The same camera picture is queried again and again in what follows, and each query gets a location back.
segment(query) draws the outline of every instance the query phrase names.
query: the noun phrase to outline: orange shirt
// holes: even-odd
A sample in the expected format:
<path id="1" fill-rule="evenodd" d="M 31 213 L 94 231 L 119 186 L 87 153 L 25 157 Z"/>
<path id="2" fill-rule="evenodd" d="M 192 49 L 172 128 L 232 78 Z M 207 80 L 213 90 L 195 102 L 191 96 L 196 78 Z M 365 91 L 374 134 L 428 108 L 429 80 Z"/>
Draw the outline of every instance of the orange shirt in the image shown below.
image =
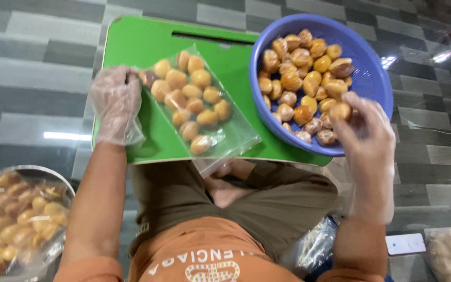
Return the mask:
<path id="1" fill-rule="evenodd" d="M 107 257 L 75 261 L 59 269 L 55 282 L 123 281 L 121 265 Z M 128 282 L 300 281 L 278 266 L 236 223 L 217 217 L 182 222 L 140 245 Z M 318 282 L 379 282 L 377 275 L 350 269 L 325 272 Z"/>

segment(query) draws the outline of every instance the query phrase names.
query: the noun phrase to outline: green lap desk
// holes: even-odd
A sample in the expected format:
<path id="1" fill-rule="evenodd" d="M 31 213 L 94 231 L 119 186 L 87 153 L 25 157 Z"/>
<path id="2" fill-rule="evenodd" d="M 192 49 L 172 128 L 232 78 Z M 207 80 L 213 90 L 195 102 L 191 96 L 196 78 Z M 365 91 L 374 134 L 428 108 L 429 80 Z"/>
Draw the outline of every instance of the green lap desk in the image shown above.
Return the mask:
<path id="1" fill-rule="evenodd" d="M 286 144 L 273 135 L 257 116 L 248 82 L 248 61 L 256 39 L 257 35 L 243 32 L 150 17 L 124 16 L 109 27 L 103 67 L 125 64 L 146 68 L 196 43 L 197 50 L 262 137 L 261 143 L 241 157 L 327 165 L 331 157 L 319 156 Z M 140 148 L 127 150 L 128 163 L 134 165 L 189 159 L 173 125 L 165 120 L 149 95 L 142 91 L 142 107 L 138 114 L 147 139 Z M 98 123 L 94 122 L 93 136 L 97 131 Z"/>

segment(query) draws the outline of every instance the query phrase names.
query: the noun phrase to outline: bag of chestnuts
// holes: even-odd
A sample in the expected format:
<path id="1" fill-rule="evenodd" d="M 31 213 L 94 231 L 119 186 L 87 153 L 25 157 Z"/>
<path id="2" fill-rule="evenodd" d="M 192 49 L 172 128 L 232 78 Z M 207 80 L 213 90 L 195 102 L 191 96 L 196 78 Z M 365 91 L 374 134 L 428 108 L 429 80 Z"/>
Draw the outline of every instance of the bag of chestnuts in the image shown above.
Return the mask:
<path id="1" fill-rule="evenodd" d="M 71 199 L 66 185 L 0 174 L 0 276 L 43 270 L 60 253 Z"/>
<path id="2" fill-rule="evenodd" d="M 140 72 L 202 177 L 261 141 L 196 46 Z"/>

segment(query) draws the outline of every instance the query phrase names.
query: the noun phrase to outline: blue plastic basket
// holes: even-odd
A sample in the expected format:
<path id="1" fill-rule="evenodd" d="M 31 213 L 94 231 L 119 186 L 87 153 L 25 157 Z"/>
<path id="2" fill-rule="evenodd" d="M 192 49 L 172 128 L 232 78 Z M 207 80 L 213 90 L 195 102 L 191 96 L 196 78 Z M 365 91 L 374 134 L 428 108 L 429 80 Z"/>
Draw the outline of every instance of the blue plastic basket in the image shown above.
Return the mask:
<path id="1" fill-rule="evenodd" d="M 340 143 L 323 147 L 318 144 L 316 138 L 313 138 L 309 144 L 285 130 L 271 114 L 278 108 L 277 101 L 271 101 L 272 106 L 271 110 L 269 110 L 260 93 L 257 73 L 258 69 L 260 69 L 262 52 L 271 48 L 271 42 L 274 39 L 289 34 L 298 34 L 302 29 L 308 29 L 314 38 L 325 39 L 328 45 L 338 44 L 342 47 L 341 57 L 351 58 L 356 68 L 351 75 L 353 84 L 350 87 L 350 91 L 356 92 L 361 97 L 377 101 L 384 108 L 389 119 L 391 119 L 393 107 L 391 82 L 387 72 L 382 67 L 378 55 L 370 45 L 354 30 L 327 17 L 310 14 L 285 16 L 270 24 L 260 34 L 254 44 L 248 67 L 250 87 L 252 88 L 255 107 L 260 118 L 278 138 L 288 144 L 325 156 L 342 157 L 344 156 L 344 149 Z M 303 96 L 304 91 L 299 90 L 295 106 L 300 105 L 300 99 Z M 293 132 L 301 130 L 301 127 L 293 121 L 290 122 L 290 125 Z"/>

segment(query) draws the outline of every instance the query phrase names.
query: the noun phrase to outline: person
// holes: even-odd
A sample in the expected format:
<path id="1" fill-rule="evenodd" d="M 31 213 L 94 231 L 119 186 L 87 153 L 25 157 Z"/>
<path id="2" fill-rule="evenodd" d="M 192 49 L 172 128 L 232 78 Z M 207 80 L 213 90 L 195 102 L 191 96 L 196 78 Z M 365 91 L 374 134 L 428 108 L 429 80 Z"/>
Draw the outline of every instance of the person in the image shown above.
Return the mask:
<path id="1" fill-rule="evenodd" d="M 92 85 L 100 129 L 70 211 L 56 282 L 123 281 L 124 145 L 141 139 L 131 134 L 139 127 L 140 92 L 125 66 L 101 71 Z M 377 103 L 352 94 L 343 100 L 357 110 L 353 122 L 332 122 L 356 185 L 354 209 L 338 228 L 333 268 L 318 281 L 383 281 L 395 137 Z M 300 281 L 276 264 L 279 256 L 336 205 L 337 189 L 326 177 L 275 163 L 234 159 L 206 179 L 190 162 L 130 169 L 140 233 L 129 248 L 129 282 Z"/>

